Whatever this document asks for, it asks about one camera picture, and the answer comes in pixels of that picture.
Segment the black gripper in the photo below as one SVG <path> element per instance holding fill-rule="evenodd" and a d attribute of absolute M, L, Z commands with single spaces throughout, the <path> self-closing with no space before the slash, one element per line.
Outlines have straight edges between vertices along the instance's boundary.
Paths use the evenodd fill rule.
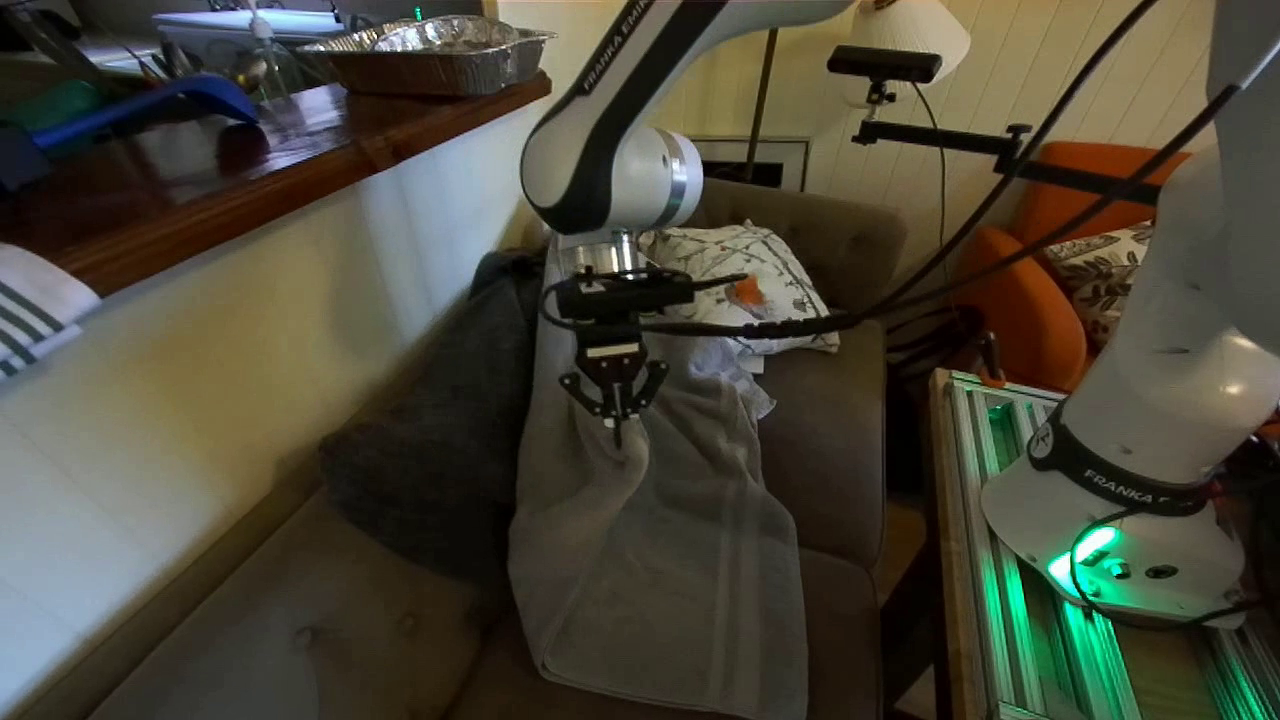
<path fill-rule="evenodd" d="M 668 380 L 668 364 L 664 360 L 648 360 L 644 340 L 632 328 L 620 324 L 584 324 L 576 332 L 576 368 L 600 384 L 624 388 L 624 404 L 620 404 L 620 424 L 632 420 L 636 412 L 644 412 L 656 392 Z M 584 376 L 580 372 L 564 372 L 556 384 L 588 412 L 596 416 L 608 432 L 616 432 L 616 416 L 608 412 L 604 400 L 584 392 Z"/>

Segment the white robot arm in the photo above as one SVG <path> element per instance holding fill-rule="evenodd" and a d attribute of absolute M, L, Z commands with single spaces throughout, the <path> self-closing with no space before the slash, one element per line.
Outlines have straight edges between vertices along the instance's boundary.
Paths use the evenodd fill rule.
<path fill-rule="evenodd" d="M 700 152 L 644 124 L 700 52 L 828 20 L 848 0 L 628 0 L 532 128 L 536 216 L 608 248 L 696 212 Z M 1088 376 L 980 488 L 988 528 L 1056 592 L 1108 616 L 1212 624 L 1240 608 L 1244 544 L 1212 472 L 1280 404 L 1280 0 L 1216 0 L 1216 136 L 1164 156 L 1156 244 Z"/>

